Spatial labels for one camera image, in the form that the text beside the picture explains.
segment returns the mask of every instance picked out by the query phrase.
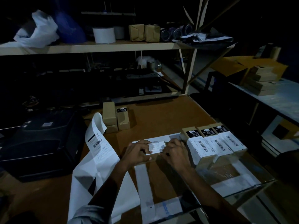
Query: black label sticker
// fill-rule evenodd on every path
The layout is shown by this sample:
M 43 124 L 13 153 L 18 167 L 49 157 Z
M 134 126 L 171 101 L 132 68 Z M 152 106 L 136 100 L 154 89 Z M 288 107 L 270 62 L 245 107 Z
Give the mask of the black label sticker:
M 122 107 L 122 108 L 118 108 L 117 112 L 126 112 L 127 108 L 126 107 Z
M 211 136 L 211 135 L 216 135 L 216 133 L 213 131 L 212 128 L 208 128 L 208 129 L 204 129 L 204 130 L 200 130 L 202 132 L 202 134 L 206 137 L 206 136 Z
M 225 126 L 221 125 L 221 126 L 218 126 L 218 127 L 213 127 L 214 130 L 217 132 L 217 133 L 223 133 L 223 132 L 226 132 L 228 131 Z
M 186 133 L 188 134 L 189 138 L 200 136 L 198 130 L 186 131 Z

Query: shelf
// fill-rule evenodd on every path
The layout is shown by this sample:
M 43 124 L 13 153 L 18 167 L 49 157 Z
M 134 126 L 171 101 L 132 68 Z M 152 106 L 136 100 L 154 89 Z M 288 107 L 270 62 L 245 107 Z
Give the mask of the shelf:
M 85 53 L 85 52 L 118 52 L 118 51 L 143 51 L 143 50 L 166 50 L 188 49 L 184 45 L 172 42 L 148 43 L 119 40 L 110 44 L 97 44 L 85 42 L 82 44 L 59 44 L 45 48 L 25 47 L 0 47 L 0 56 L 30 55 L 30 54 L 57 54 L 57 53 Z
M 122 12 L 81 12 L 84 15 L 112 15 L 112 16 L 136 16 L 136 13 Z

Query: white plastic bag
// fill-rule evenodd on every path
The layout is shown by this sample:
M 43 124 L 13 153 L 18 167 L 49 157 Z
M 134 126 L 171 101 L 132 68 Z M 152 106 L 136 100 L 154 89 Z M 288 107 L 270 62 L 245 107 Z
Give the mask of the white plastic bag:
M 27 23 L 13 38 L 20 46 L 44 48 L 59 38 L 56 33 L 58 26 L 50 15 L 37 10 L 32 13 L 32 18 L 36 25 L 35 29 L 34 23 Z

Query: floor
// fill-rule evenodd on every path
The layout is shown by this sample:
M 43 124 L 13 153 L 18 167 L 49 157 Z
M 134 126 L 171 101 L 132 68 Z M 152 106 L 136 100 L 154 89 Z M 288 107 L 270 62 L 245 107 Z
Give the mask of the floor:
M 215 58 L 215 55 L 210 53 L 197 52 L 196 59 L 194 62 L 193 75 L 200 71 L 209 61 Z M 163 64 L 163 72 L 166 73 L 178 86 L 183 85 L 183 79 L 176 74 L 173 70 Z M 200 77 L 196 79 L 196 88 L 189 86 L 188 94 L 198 93 L 200 88 L 203 88 L 208 73 L 213 71 L 211 68 L 205 70 Z M 243 204 L 238 211 L 243 214 L 248 220 L 255 224 L 269 223 L 269 224 L 288 224 L 283 215 L 278 211 L 278 209 L 273 205 L 271 200 L 266 196 L 264 192 L 260 192 L 258 195 L 254 196 L 248 202 Z M 178 220 L 173 220 L 173 222 L 167 223 L 179 223 Z

